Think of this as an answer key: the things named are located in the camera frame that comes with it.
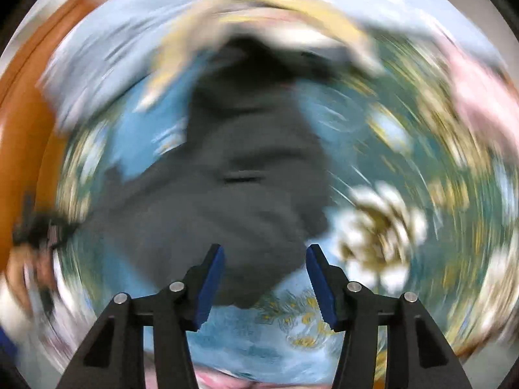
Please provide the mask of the dark grey fleece pants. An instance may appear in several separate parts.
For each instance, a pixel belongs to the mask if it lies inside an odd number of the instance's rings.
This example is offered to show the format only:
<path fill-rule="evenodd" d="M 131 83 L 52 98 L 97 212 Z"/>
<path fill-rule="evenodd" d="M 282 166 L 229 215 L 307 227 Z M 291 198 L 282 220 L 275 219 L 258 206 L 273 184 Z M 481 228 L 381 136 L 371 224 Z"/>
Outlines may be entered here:
<path fill-rule="evenodd" d="M 294 68 L 259 41 L 234 39 L 194 84 L 184 143 L 130 181 L 108 171 L 83 228 L 156 286 L 217 243 L 226 265 L 215 302 L 249 308 L 325 232 L 326 167 Z"/>

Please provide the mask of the teal floral bed blanket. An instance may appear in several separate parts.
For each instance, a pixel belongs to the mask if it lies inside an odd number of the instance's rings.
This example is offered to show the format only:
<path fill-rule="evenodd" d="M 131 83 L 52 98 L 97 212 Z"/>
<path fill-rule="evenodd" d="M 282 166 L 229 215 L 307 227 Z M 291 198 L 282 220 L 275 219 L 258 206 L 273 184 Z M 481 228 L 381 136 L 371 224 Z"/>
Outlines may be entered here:
<path fill-rule="evenodd" d="M 324 71 L 307 55 L 296 98 L 327 160 L 327 228 L 307 241 L 381 295 L 416 292 L 457 354 L 510 335 L 518 315 L 518 160 L 476 136 L 456 113 L 445 56 L 430 41 L 383 36 L 383 74 L 346 64 Z M 202 54 L 148 112 L 136 83 L 74 134 L 56 195 L 79 228 L 63 274 L 84 312 L 116 292 L 163 286 L 115 246 L 84 231 L 105 176 L 139 177 L 187 137 Z M 328 384 L 341 336 L 320 312 L 302 266 L 249 308 L 219 306 L 188 336 L 195 363 L 243 383 Z"/>

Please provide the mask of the folded pink garment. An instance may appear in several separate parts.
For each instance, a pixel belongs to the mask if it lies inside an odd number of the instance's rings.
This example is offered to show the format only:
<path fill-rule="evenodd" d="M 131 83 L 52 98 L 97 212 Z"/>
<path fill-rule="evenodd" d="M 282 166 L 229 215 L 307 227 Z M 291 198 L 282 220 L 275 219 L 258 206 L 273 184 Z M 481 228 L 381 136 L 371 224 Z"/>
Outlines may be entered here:
<path fill-rule="evenodd" d="M 490 68 L 452 41 L 439 42 L 449 70 L 456 113 L 476 136 L 518 158 L 518 95 Z"/>

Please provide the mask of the light blue floral quilt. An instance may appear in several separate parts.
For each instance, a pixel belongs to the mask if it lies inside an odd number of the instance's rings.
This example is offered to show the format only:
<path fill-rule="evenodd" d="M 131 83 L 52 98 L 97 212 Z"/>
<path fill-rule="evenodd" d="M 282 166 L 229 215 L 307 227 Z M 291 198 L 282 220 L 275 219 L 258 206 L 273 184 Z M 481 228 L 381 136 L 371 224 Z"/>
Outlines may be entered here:
<path fill-rule="evenodd" d="M 145 77 L 173 20 L 196 0 L 108 0 L 58 45 L 41 77 L 55 127 L 72 130 Z M 324 0 L 365 25 L 418 34 L 444 30 L 474 54 L 497 48 L 448 0 Z"/>

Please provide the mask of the beige sweater with yellow letters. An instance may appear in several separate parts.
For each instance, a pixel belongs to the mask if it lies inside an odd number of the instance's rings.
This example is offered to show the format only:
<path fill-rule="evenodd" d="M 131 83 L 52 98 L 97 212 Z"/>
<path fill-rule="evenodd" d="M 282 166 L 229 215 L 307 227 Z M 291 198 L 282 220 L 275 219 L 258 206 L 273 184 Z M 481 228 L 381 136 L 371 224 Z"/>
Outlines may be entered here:
<path fill-rule="evenodd" d="M 322 0 L 198 0 L 163 39 L 136 109 L 156 104 L 199 53 L 217 51 L 240 35 L 283 53 L 337 56 L 371 76 L 383 71 L 368 33 Z"/>

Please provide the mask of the orange wooden bed frame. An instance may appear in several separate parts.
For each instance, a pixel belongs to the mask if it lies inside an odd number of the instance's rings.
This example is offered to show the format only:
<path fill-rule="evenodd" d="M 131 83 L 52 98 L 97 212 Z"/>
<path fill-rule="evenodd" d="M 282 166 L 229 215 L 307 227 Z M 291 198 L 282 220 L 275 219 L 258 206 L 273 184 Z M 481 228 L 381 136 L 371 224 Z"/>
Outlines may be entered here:
<path fill-rule="evenodd" d="M 26 197 L 34 197 L 37 210 L 54 207 L 66 140 L 53 133 L 55 116 L 42 97 L 41 75 L 59 43 L 97 5 L 96 0 L 68 0 L 20 47 L 1 77 L 2 269 Z"/>

